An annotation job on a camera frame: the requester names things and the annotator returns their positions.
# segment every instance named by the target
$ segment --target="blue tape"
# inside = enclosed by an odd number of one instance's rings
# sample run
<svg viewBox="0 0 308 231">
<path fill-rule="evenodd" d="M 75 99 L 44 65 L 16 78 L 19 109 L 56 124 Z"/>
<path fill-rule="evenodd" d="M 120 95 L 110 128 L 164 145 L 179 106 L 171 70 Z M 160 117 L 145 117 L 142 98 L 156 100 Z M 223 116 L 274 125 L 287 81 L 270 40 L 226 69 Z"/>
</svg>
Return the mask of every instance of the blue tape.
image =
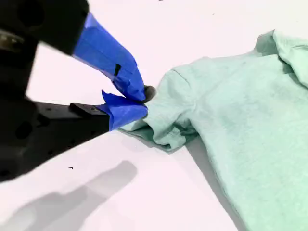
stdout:
<svg viewBox="0 0 308 231">
<path fill-rule="evenodd" d="M 100 70 L 126 98 L 134 101 L 146 99 L 144 83 L 134 57 L 91 13 L 86 19 L 73 57 Z"/>
<path fill-rule="evenodd" d="M 132 102 L 124 97 L 102 91 L 106 104 L 96 106 L 109 115 L 109 131 L 123 127 L 147 116 L 144 104 Z"/>
</svg>

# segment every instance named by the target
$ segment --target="t-shirt sleeve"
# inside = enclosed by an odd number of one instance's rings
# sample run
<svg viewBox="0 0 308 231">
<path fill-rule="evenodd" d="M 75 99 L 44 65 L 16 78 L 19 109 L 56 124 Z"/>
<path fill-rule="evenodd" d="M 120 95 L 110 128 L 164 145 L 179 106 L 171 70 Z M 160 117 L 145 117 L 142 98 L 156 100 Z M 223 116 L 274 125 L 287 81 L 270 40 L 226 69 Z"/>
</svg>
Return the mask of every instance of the t-shirt sleeve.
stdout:
<svg viewBox="0 0 308 231">
<path fill-rule="evenodd" d="M 189 121 L 194 104 L 189 82 L 176 70 L 170 70 L 160 82 L 156 96 L 146 103 L 147 117 L 122 130 L 153 142 L 165 151 L 175 150 L 197 136 Z"/>
</svg>

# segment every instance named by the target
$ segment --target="small black mark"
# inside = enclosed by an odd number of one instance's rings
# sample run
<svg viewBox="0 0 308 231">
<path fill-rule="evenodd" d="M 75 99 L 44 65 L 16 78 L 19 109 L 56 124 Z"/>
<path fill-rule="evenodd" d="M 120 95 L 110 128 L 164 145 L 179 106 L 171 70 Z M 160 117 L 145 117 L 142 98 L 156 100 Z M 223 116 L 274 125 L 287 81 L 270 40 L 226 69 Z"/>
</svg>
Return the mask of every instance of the small black mark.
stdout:
<svg viewBox="0 0 308 231">
<path fill-rule="evenodd" d="M 116 64 L 114 76 L 117 76 L 117 75 L 119 74 L 121 68 L 122 68 L 122 67 L 121 67 L 119 64 Z"/>
</svg>

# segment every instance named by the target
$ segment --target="wrinkled fabric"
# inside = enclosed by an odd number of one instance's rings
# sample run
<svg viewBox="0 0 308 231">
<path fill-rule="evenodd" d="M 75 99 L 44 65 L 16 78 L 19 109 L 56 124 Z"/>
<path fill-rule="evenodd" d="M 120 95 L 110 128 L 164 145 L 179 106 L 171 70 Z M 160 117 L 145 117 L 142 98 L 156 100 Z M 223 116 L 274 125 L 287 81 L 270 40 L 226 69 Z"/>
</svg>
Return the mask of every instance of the wrinkled fabric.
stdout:
<svg viewBox="0 0 308 231">
<path fill-rule="evenodd" d="M 247 54 L 170 70 L 123 129 L 166 151 L 200 135 L 247 230 L 307 231 L 307 86 L 308 41 L 275 30 Z"/>
</svg>

